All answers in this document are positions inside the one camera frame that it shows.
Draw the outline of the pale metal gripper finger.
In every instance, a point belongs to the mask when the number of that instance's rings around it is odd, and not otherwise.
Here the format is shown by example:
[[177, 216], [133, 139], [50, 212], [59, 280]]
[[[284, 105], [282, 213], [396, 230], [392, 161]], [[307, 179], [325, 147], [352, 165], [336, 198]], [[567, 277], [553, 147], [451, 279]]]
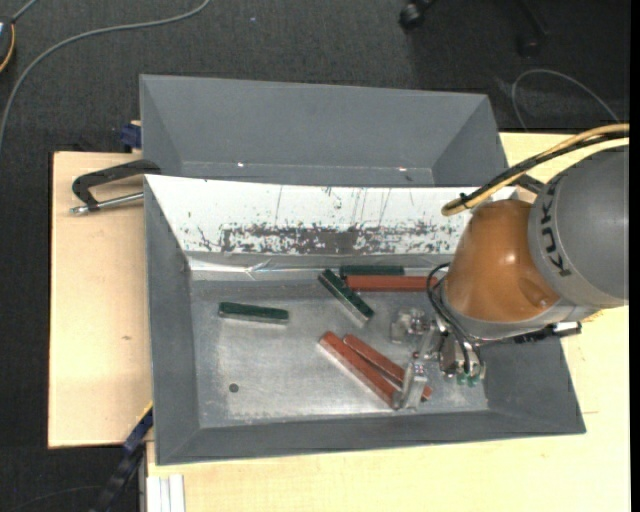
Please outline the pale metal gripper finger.
[[409, 362], [402, 381], [402, 387], [393, 398], [395, 410], [416, 409], [421, 403], [427, 387], [427, 370], [422, 362]]
[[422, 337], [429, 329], [432, 317], [425, 310], [415, 307], [400, 308], [390, 323], [390, 340], [402, 344]]

